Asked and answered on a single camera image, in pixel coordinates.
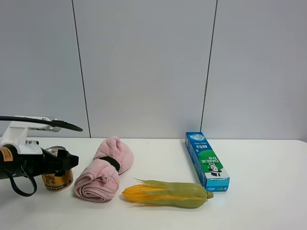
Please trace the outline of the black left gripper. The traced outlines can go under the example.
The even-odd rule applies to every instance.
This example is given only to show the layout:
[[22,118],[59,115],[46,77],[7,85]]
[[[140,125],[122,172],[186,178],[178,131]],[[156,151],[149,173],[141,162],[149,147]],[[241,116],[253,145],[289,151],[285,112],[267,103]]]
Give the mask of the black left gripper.
[[12,177],[26,177],[24,170],[31,176],[42,175],[43,178],[65,178],[69,170],[76,167],[79,157],[71,155],[65,149],[59,149],[57,155],[43,150],[44,155],[20,155],[13,145],[5,145],[0,148],[0,179]]

